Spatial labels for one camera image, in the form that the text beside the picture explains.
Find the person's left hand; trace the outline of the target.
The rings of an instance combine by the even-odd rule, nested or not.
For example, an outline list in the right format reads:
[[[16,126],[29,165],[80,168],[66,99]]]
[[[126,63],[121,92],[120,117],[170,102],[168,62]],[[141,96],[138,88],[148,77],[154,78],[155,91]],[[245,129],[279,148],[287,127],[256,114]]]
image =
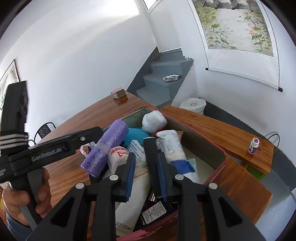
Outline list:
[[[43,168],[43,183],[38,191],[38,199],[40,203],[36,207],[36,212],[44,218],[51,210],[51,193],[49,186],[50,175]],[[7,187],[3,190],[3,200],[7,213],[22,225],[29,226],[28,221],[20,211],[20,206],[26,206],[30,202],[29,194],[25,191],[13,190]]]

